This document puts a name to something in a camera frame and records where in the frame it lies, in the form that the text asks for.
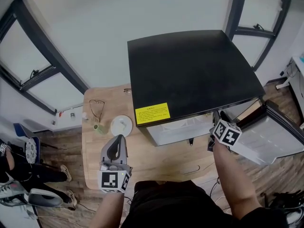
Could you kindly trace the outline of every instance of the black lid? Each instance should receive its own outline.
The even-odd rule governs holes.
[[[161,123],[265,93],[251,66],[221,30],[136,39],[128,41],[128,53],[134,109],[167,103],[170,118]]]

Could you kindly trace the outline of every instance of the chair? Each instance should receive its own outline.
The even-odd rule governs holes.
[[[14,128],[15,128],[15,132],[16,132],[16,135],[18,137],[27,137],[27,138],[32,138],[34,141],[35,141],[35,144],[36,144],[36,148],[37,148],[37,157],[36,157],[36,160],[35,160],[35,164],[40,164],[40,146],[45,146],[45,147],[51,147],[51,148],[54,148],[54,149],[58,149],[57,147],[55,146],[52,146],[52,145],[49,145],[49,144],[46,144],[46,143],[41,143],[40,142],[40,139],[34,135],[33,132],[31,132],[29,129],[27,129],[25,126],[19,124],[19,123],[14,123]]]

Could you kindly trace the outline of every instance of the white box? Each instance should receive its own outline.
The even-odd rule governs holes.
[[[242,135],[242,131],[239,127],[220,119],[212,134],[220,143],[233,147]]]

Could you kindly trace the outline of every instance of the wooden floor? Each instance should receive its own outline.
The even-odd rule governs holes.
[[[288,87],[276,90],[275,85],[277,84],[278,82],[275,82],[265,86],[265,99],[270,99],[277,103],[279,105],[279,109],[283,113],[300,125],[301,118]],[[49,185],[62,191],[71,189],[75,193],[80,204],[85,205],[89,209],[96,210],[102,201],[103,194],[101,191],[90,190],[86,187],[81,156],[81,129],[73,129],[56,133],[45,132],[41,133],[40,137],[42,142],[49,143],[59,148],[58,150],[55,150],[42,147],[41,156],[43,160],[46,163],[57,167],[61,164],[66,165],[73,177],[71,182],[50,183]],[[256,193],[261,202],[263,199],[259,195],[262,192],[271,195],[274,192],[292,192],[298,189],[304,189],[304,168],[302,168],[304,163],[304,153],[278,159],[274,164],[264,167],[256,165],[240,155],[235,154],[235,157],[252,179],[256,187]],[[211,188],[214,186],[217,179],[215,165],[213,164],[213,166],[213,171],[209,172],[206,176],[193,180],[208,194],[210,194]],[[216,204],[218,204],[222,209],[225,209],[229,206],[223,196],[224,194],[221,186],[219,184],[216,185],[211,197],[214,201],[222,197]],[[122,220],[127,216],[128,208],[129,205],[125,203]],[[90,220],[94,215],[93,211],[89,211],[80,205],[77,205],[75,211],[70,211],[64,208],[37,208],[37,211],[39,216],[55,216],[68,219],[84,228],[89,226]],[[43,228],[78,227],[77,225],[61,219],[39,219]]]

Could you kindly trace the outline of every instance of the sneaker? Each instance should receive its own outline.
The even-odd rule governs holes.
[[[71,190],[68,190],[67,195],[71,199],[70,203],[73,204],[73,206],[75,207],[77,204],[77,199],[75,198],[74,193]]]
[[[65,175],[67,176],[66,181],[70,182],[72,180],[72,176],[70,174],[70,172],[68,171],[68,168],[65,165],[61,165],[60,166],[61,171],[65,173]]]

